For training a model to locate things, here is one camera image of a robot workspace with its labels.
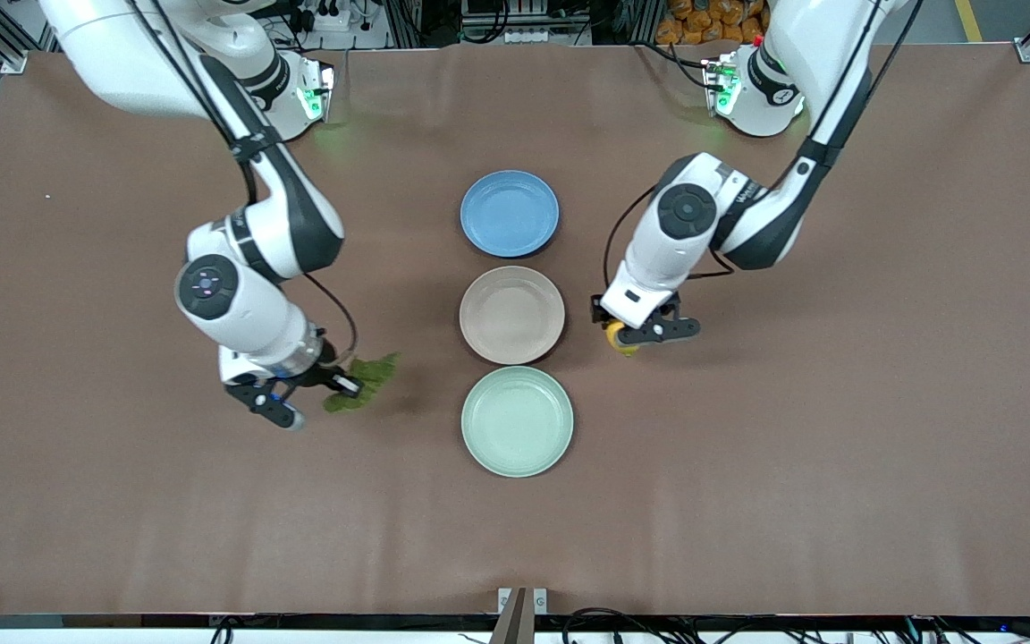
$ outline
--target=green leafy vegetable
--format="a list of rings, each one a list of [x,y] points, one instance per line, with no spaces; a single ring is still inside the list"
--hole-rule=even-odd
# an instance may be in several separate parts
[[[364,383],[360,395],[355,398],[335,395],[323,399],[323,410],[330,413],[338,411],[352,411],[368,404],[369,401],[380,391],[389,379],[397,374],[397,360],[400,359],[400,351],[388,353],[380,360],[365,362],[358,358],[352,359],[352,364],[348,367],[348,375]]]

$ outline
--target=blue plate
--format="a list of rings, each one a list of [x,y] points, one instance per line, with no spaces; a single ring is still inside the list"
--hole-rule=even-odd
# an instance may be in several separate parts
[[[543,247],[559,227],[559,200],[539,176],[519,170],[476,180],[458,208],[471,243],[495,257],[523,257]]]

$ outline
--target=beige plate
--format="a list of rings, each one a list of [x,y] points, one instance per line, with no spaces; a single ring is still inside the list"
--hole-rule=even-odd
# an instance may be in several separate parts
[[[458,303],[467,343],[499,364],[543,358],[563,333],[563,296],[538,270],[503,266],[480,274]]]

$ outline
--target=table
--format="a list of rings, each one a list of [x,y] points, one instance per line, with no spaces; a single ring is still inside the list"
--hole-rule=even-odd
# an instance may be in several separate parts
[[[880,48],[874,57],[883,57]],[[227,397],[175,309],[185,234],[244,199],[213,128],[103,105],[61,55],[0,89],[0,613],[552,610],[1030,613],[1030,65],[907,45],[786,262],[698,281],[695,342],[634,359],[588,321],[610,224],[680,156],[769,182],[803,136],[710,121],[625,48],[352,53],[342,122],[291,144],[348,231],[325,282],[373,406],[299,435]],[[521,261],[568,306],[539,364],[572,396],[554,469],[479,468],[491,370],[457,303],[504,264],[457,231],[474,179],[559,196]],[[622,235],[613,257],[620,257]],[[343,338],[309,285],[287,293]]]

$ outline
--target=yellow floor line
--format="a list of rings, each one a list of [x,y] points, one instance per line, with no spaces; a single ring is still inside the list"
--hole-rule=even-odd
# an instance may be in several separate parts
[[[955,0],[956,11],[960,13],[960,24],[964,25],[964,36],[968,42],[984,42],[985,37],[980,34],[980,25],[976,24],[976,13],[972,12],[972,4],[968,0]]]

